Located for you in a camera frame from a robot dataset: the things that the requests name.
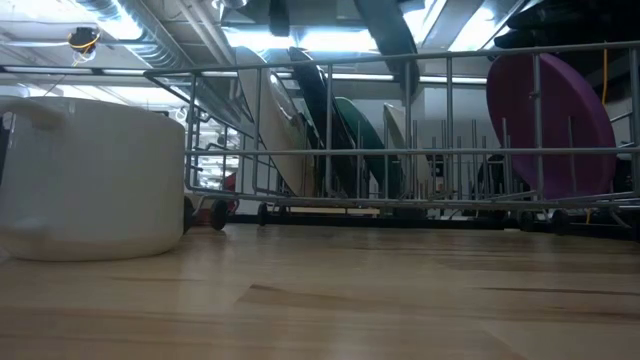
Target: white plate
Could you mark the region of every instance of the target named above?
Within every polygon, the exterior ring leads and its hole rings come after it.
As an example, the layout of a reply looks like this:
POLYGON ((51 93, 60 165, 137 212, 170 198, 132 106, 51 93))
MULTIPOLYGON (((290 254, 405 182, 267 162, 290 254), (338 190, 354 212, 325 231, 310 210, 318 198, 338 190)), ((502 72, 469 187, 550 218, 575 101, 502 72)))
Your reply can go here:
MULTIPOLYGON (((236 48, 237 65, 264 63, 264 59, 248 48, 236 48)), ((298 116, 298 111, 289 94, 287 94, 282 81, 280 81, 275 71, 271 69, 263 69, 261 74, 262 91, 260 96, 259 132, 265 148, 275 151, 303 150, 305 143, 307 143, 304 123, 298 116)), ((256 98, 258 96, 256 89, 257 76, 258 72, 256 70, 238 71, 240 86, 254 121, 256 118, 256 98)), ((296 196, 314 195, 315 178, 312 156, 274 156, 273 162, 296 196)))
MULTIPOLYGON (((387 126, 389 127, 389 137, 391 138, 391 142, 396 149, 406 149, 405 145, 405 129, 406 129, 406 116, 405 112, 402 109, 398 109, 397 107, 389 104, 384 104, 384 117, 387 120, 387 126)), ((420 136, 418 136, 418 148, 425 148, 424 144, 420 140, 420 136)), ((424 155, 416 156, 414 159, 418 160, 417 165, 417 178, 418 183, 420 185, 420 189, 427 189, 426 194, 430 195, 433 193, 431 180, 431 167, 429 166, 429 161, 427 161, 427 157, 424 155)), ((402 170, 405 174, 409 172, 406 169, 406 164, 402 162, 402 170)))

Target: wall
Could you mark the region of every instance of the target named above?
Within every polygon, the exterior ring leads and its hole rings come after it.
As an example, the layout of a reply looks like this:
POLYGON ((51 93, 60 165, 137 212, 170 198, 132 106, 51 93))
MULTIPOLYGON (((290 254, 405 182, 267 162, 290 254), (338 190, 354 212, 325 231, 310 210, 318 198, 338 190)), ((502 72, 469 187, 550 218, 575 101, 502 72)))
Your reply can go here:
MULTIPOLYGON (((631 98, 626 98, 623 100, 612 101, 609 102, 606 106, 607 113, 609 114, 609 118, 614 118, 618 115, 625 114, 631 111, 631 98)), ((625 142, 630 141, 630 132, 629 132, 629 118, 622 119, 612 124, 613 125, 613 133, 616 137, 616 144, 618 146, 622 145, 625 142)))
MULTIPOLYGON (((453 91, 453 118, 454 118, 454 146, 457 147, 457 137, 461 137, 461 143, 463 148, 472 147, 472 133, 471 123, 472 120, 477 121, 477 146, 482 146, 482 137, 487 138, 488 148, 499 148, 500 142, 496 137, 491 120, 489 118, 489 111, 486 103, 486 92, 484 89, 454 89, 453 91)), ((411 115, 414 120, 418 122, 418 142, 422 144, 424 148, 431 148, 434 138, 436 147, 442 147, 442 122, 447 118, 446 102, 447 92, 444 88, 425 88, 419 99, 412 105, 411 115)), ((391 104, 398 108, 403 108, 399 100, 354 100, 354 104, 358 109, 369 119, 378 132, 379 136, 383 138, 384 122, 383 122, 383 105, 384 103, 391 104)), ((476 158, 478 167, 482 162, 482 157, 476 158)), ((470 173, 467 171, 467 163, 471 165, 473 162, 473 156, 462 156, 462 193, 466 197, 469 194, 468 182, 470 173)), ((471 174, 474 173, 473 167, 471 167, 471 174)), ((458 167, 454 166, 454 179, 458 179, 458 167)))

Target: wire rack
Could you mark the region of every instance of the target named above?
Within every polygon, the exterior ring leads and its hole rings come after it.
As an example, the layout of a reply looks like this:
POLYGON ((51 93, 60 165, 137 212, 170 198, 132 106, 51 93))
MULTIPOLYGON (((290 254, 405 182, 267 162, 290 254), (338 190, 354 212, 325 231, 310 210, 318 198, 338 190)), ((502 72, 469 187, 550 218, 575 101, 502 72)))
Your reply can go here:
MULTIPOLYGON (((586 208, 611 208, 630 209, 638 205, 640 199, 640 148, 635 144, 640 143, 640 90, 638 86, 638 50, 640 42, 622 42, 622 43, 607 43, 607 44, 586 44, 586 45, 568 45, 568 46, 556 46, 556 47, 538 47, 527 49, 511 49, 511 50, 497 50, 497 51, 473 51, 473 52, 443 52, 443 53, 429 53, 429 54, 417 54, 417 55, 401 55, 401 56, 371 56, 360 57, 350 59, 334 59, 334 60, 320 60, 320 61, 305 61, 305 62, 288 62, 288 63, 267 63, 258 65, 240 65, 240 66, 215 66, 206 68, 191 68, 180 70, 148 70, 144 76, 150 81, 154 82, 158 86, 166 89, 175 96, 184 99, 189 103, 188 123, 187 123, 187 149, 186 149, 186 167, 185 167, 185 186, 187 189, 196 193, 204 194, 208 198, 220 199, 220 200, 253 200, 259 202, 265 202, 269 204, 275 204, 280 206, 321 206, 321 207, 341 207, 341 208, 422 208, 422 209, 474 209, 474 210, 527 210, 527 211, 545 211, 548 209, 586 209, 586 208), (542 53, 558 53, 567 51, 590 51, 590 50, 603 50, 603 49, 628 49, 629 51, 629 66, 630 66, 630 78, 631 78, 631 93, 632 93, 632 105, 633 111, 629 114, 625 114, 624 117, 629 117, 629 131, 631 137, 631 143, 625 144, 621 147, 614 148, 547 148, 542 143, 542 97, 541 97, 541 82, 540 82, 540 54, 542 53), (502 148, 487 148, 486 137, 479 137, 476 131, 475 122, 472 123, 471 137, 472 146, 470 148, 461 147, 461 139, 458 136, 454 138, 454 108, 453 108, 453 60, 457 58, 468 57, 489 57, 489 56, 501 56, 501 55, 516 55, 516 54, 532 54, 533 57, 533 76, 534 76, 534 88, 532 89, 532 99, 535 111, 535 144, 534 148, 511 148, 509 147, 509 139, 505 134, 497 134, 498 136, 504 136, 502 148), (333 84, 336 80, 334 78, 333 68, 340 64, 358 64, 366 62, 382 62, 382 61, 404 61, 407 74, 409 74, 410 67, 408 60, 430 60, 430 59, 445 59, 446 61, 446 77, 442 78, 442 84, 446 86, 447 101, 446 120, 442 122, 442 133, 440 137, 436 139, 434 137, 433 146, 430 148, 418 148, 416 141, 417 130, 416 122, 412 121, 412 115, 410 107, 407 107, 406 111, 406 124, 405 124, 405 138, 410 139, 406 142, 404 149, 363 149, 361 148, 360 137, 357 141, 354 141, 354 149, 333 149, 332 148, 332 136, 331 136, 331 124, 332 124, 332 102, 327 102, 327 137, 322 139, 324 142, 324 148, 300 148, 293 150, 280 150, 274 151, 265 149, 261 143, 259 126, 260 116, 259 111, 256 116, 253 117, 254 123, 252 131, 245 131, 238 126, 233 125, 225 119, 215 119, 224 124, 225 128, 233 128, 238 131, 243 137, 241 141, 242 147, 238 149, 229 149, 226 146, 207 145, 206 147, 200 147, 199 144, 199 124, 202 121, 209 121, 210 117, 206 116, 206 109, 197 105, 196 98, 196 84, 201 79, 208 77, 220 77, 229 76, 229 73, 235 73, 239 70, 255 70, 258 74, 256 83, 256 89, 258 91, 257 104, 260 106, 260 91, 263 71, 270 71, 270 69, 291 69, 294 65, 314 65, 322 66, 326 73, 326 87, 327 97, 331 99, 333 96, 333 84), (173 90, 170 86, 166 85, 161 79, 168 77, 185 77, 188 76, 191 82, 191 94, 190 98, 185 97, 173 90), (247 139, 258 139, 253 141, 252 148, 247 149, 245 144, 247 139), (567 155, 571 157, 571 165, 573 168, 573 157, 576 155, 584 154, 623 154, 627 153, 632 158, 632 181, 633 191, 626 192, 612 192, 601 195, 591 196, 571 196, 562 199, 547 200, 544 198, 544 159, 547 155, 567 155), (511 158, 513 155, 537 155, 537 184, 534 189, 526 190, 522 182, 518 182, 514 178, 513 164, 511 158), (258 186, 259 183, 259 171, 258 166, 260 164, 267 166, 269 174, 267 175, 267 181, 271 181, 271 172, 277 174, 277 168, 274 166, 273 157, 283 155, 300 155, 309 157, 316 161, 316 164, 320 162, 324 163, 324 181, 322 189, 317 192, 317 196, 312 197, 296 197, 287 191, 286 185, 283 183, 282 178, 275 177, 275 186, 269 184, 266 188, 258 186), (498 191, 494 191, 494 186, 491 184, 491 178, 488 175, 489 166, 491 165, 488 158, 492 155, 503 155, 500 166, 504 171, 504 183, 498 191), (221 157, 227 159, 229 157, 236 157, 241 159, 241 168, 244 169, 247 164, 252 167, 250 186, 245 186, 244 178, 240 180, 239 186, 235 190, 219 190, 209 189, 201 186, 197 186, 197 172, 199 170, 198 163, 203 157, 221 157), (358 158, 359 166, 364 162, 361 160, 366 156, 380 156, 385 159, 385 186, 381 186, 377 191, 371 191, 366 194, 358 191, 358 195, 353 197, 345 196, 345 193, 341 191, 339 184, 335 180, 334 169, 332 167, 332 161, 338 156, 355 156, 358 158), (397 156, 401 159, 407 169, 405 176, 403 176, 403 191, 400 196, 389 196, 389 158, 391 156, 397 156), (428 186, 431 190, 420 185, 416 181, 417 173, 417 157, 427 156, 431 159, 433 183, 428 186), (463 160, 463 157, 470 157, 471 160, 463 160), (461 175, 463 171, 461 169, 468 168, 467 178, 463 178, 461 175), (483 175, 478 177, 478 169, 483 168, 485 171, 483 175), (436 176, 436 171, 441 171, 440 176, 436 176), (439 178, 440 183, 436 189, 436 179, 439 178)), ((405 103, 410 103, 409 98, 409 84, 407 81, 407 89, 404 91, 404 98, 400 99, 405 103)), ((613 121, 619 121, 620 118, 614 118, 613 121)), ((385 145, 388 137, 388 126, 385 123, 384 130, 385 145)), ((572 171, 572 182, 575 187, 576 178, 575 171, 572 171)), ((361 184, 361 176, 368 177, 366 171, 357 171, 357 182, 361 184)))

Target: rack wheel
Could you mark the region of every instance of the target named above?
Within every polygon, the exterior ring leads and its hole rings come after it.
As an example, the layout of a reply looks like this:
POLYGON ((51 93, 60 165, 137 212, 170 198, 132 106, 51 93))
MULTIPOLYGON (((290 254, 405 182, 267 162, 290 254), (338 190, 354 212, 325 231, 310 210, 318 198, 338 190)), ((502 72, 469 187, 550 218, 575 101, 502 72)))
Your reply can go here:
POLYGON ((523 211, 518 216, 518 225, 520 230, 525 232, 532 232, 535 226, 535 215, 531 211, 523 211))
POLYGON ((631 214, 631 240, 640 243, 640 214, 636 211, 631 214))
POLYGON ((289 215, 289 209, 287 209, 286 206, 280 206, 280 208, 278 209, 278 216, 288 216, 289 215))
POLYGON ((229 206, 224 200, 216 200, 211 205, 211 212, 209 213, 209 224, 216 230, 222 230, 227 225, 227 214, 229 212, 229 206))
POLYGON ((565 235, 571 224, 571 217, 565 210, 556 210, 551 215, 551 230, 556 235, 565 235))
POLYGON ((507 212, 504 210, 496 210, 491 212, 491 218, 499 223, 502 223, 506 220, 507 212))
POLYGON ((196 222, 196 217, 193 216, 193 212, 196 209, 193 207, 193 203, 191 199, 188 197, 184 197, 184 207, 182 208, 182 234, 186 234, 187 231, 193 226, 196 222))
POLYGON ((269 209, 267 203, 261 203, 258 207, 258 225, 265 226, 269 219, 269 209))

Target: fluorescent light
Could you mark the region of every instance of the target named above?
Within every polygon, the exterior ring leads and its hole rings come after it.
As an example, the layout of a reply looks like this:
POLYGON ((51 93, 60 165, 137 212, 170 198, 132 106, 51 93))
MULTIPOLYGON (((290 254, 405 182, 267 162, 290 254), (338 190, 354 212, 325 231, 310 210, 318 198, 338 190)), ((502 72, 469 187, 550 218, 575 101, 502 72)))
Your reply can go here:
POLYGON ((171 73, 171 74, 162 74, 156 75, 157 77, 191 77, 193 74, 191 73, 171 73))
POLYGON ((223 27, 222 30, 233 47, 244 46, 255 52, 267 49, 288 49, 295 46, 291 37, 276 37, 267 31, 240 31, 223 27))
POLYGON ((91 69, 86 68, 55 68, 55 67, 29 67, 29 66, 5 66, 7 72, 13 73, 31 73, 31 74, 60 74, 60 75, 79 75, 92 74, 91 69))
POLYGON ((510 27, 508 27, 506 24, 504 25, 504 27, 502 29, 500 29, 500 31, 498 31, 498 33, 496 34, 496 36, 493 37, 493 39, 491 39, 490 41, 487 42, 487 45, 485 45, 482 49, 483 50, 490 50, 491 48, 493 48, 495 46, 494 44, 494 40, 495 38, 497 38, 498 36, 502 36, 506 33, 508 33, 511 30, 510 27))
POLYGON ((135 69, 104 69, 106 75, 122 75, 122 76, 142 76, 146 70, 135 69))
MULTIPOLYGON (((435 84, 446 84, 447 78, 444 76, 420 76, 421 83, 435 83, 435 84)), ((452 82, 454 84, 459 85, 486 85, 486 78, 469 78, 469 77, 456 77, 452 78, 452 82)))
POLYGON ((497 21, 491 9, 481 7, 462 28, 449 51, 478 50, 496 32, 497 21))
POLYGON ((446 3, 447 0, 425 0, 424 9, 404 14, 404 21, 407 23, 416 43, 424 41, 429 35, 446 3))
POLYGON ((529 1, 529 2, 527 3, 527 5, 525 5, 525 6, 522 8, 522 11, 525 11, 525 10, 529 9, 530 7, 533 7, 534 5, 538 5, 538 4, 539 4, 539 3, 541 3, 541 2, 542 2, 542 0, 531 0, 531 1, 529 1))
POLYGON ((333 74, 335 80, 369 80, 369 81, 392 81, 393 75, 371 75, 371 74, 333 74))
POLYGON ((238 77, 238 73, 235 71, 203 71, 202 76, 236 78, 238 77))
POLYGON ((300 47, 310 51, 371 51, 377 49, 369 31, 311 31, 302 38, 300 47))

